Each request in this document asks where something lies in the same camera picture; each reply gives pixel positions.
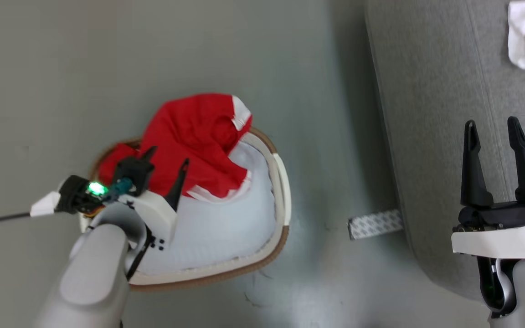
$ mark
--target wire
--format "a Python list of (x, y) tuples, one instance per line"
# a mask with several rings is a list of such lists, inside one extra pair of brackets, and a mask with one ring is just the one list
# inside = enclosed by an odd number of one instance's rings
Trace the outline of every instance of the wire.
[(104, 209), (104, 206), (99, 206), (98, 208), (90, 211), (90, 212), (86, 212), (86, 213), (82, 213), (83, 216), (86, 216), (87, 218), (91, 219), (91, 218), (94, 218), (96, 216), (96, 214), (100, 213), (100, 211)]
[(21, 219), (21, 218), (26, 218), (26, 217), (30, 217), (29, 212), (0, 216), (0, 222), (7, 221), (7, 220)]

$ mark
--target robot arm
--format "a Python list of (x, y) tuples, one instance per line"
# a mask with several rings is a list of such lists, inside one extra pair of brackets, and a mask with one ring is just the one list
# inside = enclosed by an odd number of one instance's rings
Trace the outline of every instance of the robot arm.
[(494, 203), (479, 162), (475, 122), (465, 125), (460, 224), (453, 230), (455, 253), (477, 257), (479, 288), (492, 328), (525, 327), (525, 135), (517, 118), (508, 119), (516, 155), (516, 201)]
[(146, 190), (154, 167), (154, 149), (141, 158), (119, 163), (113, 184), (106, 188), (78, 176), (62, 183), (32, 212), (64, 211), (94, 214), (72, 248), (62, 275), (38, 315), (37, 328), (117, 328), (129, 294), (129, 280), (156, 238), (173, 239), (177, 205), (186, 160), (168, 195)]
[(129, 294), (125, 258), (129, 240), (104, 224), (84, 240), (54, 284), (36, 328), (117, 328)]

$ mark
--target white trim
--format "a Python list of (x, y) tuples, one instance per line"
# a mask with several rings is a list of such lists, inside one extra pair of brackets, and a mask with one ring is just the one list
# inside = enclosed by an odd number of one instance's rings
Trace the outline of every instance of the white trim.
[(232, 118), (232, 123), (234, 123), (236, 129), (240, 131), (244, 128), (244, 125), (246, 125), (246, 122), (248, 122), (252, 114), (250, 114), (250, 110), (246, 108), (244, 102), (237, 96), (232, 96), (232, 104), (234, 105), (234, 118)]
[[(286, 172), (283, 174), (279, 173), (279, 164), (277, 161), (277, 154), (272, 154), (267, 145), (261, 141), (258, 137), (252, 133), (246, 133), (241, 141), (246, 142), (247, 144), (258, 149), (267, 160), (269, 168), (269, 176), (271, 177), (271, 182), (273, 183), (273, 194), (275, 195), (275, 217), (277, 219), (277, 227), (275, 228), (275, 233), (269, 239), (266, 245), (264, 245), (256, 253), (240, 257), (238, 259), (232, 259), (225, 261), (223, 263), (212, 264), (211, 266), (201, 266), (199, 268), (181, 270), (177, 272), (167, 272), (159, 276), (146, 276), (141, 272), (136, 272), (131, 278), (130, 283), (135, 285), (152, 285), (152, 284), (166, 284), (169, 282), (183, 282), (187, 280), (210, 277), (215, 274), (222, 272), (229, 272), (237, 268), (242, 268), (250, 264), (259, 262), (267, 258), (275, 250), (281, 239), (283, 232), (283, 226), (285, 221), (290, 219), (290, 206), (289, 214), (286, 214), (286, 206), (283, 204), (283, 200), (290, 203), (290, 188), (289, 181), (286, 176)], [(80, 218), (81, 231), (85, 232), (86, 227), (88, 226), (90, 219), (83, 216), (81, 213), (78, 214)]]
[(277, 162), (277, 168), (279, 169), (279, 176), (281, 177), (281, 187), (283, 189), (283, 200), (285, 201), (285, 226), (288, 226), (291, 222), (291, 187), (289, 185), (289, 177), (287, 176), (287, 169), (283, 163), (283, 159), (279, 154), (274, 153), (273, 157)]
[(60, 194), (57, 191), (50, 191), (48, 195), (31, 206), (30, 216), (33, 218), (34, 216), (54, 214), (59, 201)]
[(252, 184), (252, 172), (247, 171), (246, 177), (244, 177), (244, 180), (242, 181), (242, 184), (240, 185), (239, 189), (232, 189), (228, 191), (228, 195), (224, 197), (223, 199), (218, 198), (210, 193), (210, 191), (200, 187), (199, 185), (194, 185), (192, 189), (188, 190), (188, 195), (194, 197), (194, 199), (201, 200), (201, 201), (207, 201), (208, 203), (213, 204), (220, 204), (225, 203), (227, 201), (231, 201), (232, 199), (235, 199), (236, 197), (240, 197), (241, 195), (244, 195), (248, 189), (250, 189), (250, 185)]

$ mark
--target gray fabric surface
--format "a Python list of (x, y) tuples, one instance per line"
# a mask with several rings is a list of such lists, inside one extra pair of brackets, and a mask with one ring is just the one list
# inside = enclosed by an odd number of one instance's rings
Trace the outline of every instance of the gray fabric surface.
[(508, 0), (372, 0), (367, 25), (407, 236), (433, 282), (479, 299), (475, 260), (452, 253), (463, 127), (475, 119), (495, 201), (514, 199), (506, 120), (525, 129), (525, 71), (507, 55)]

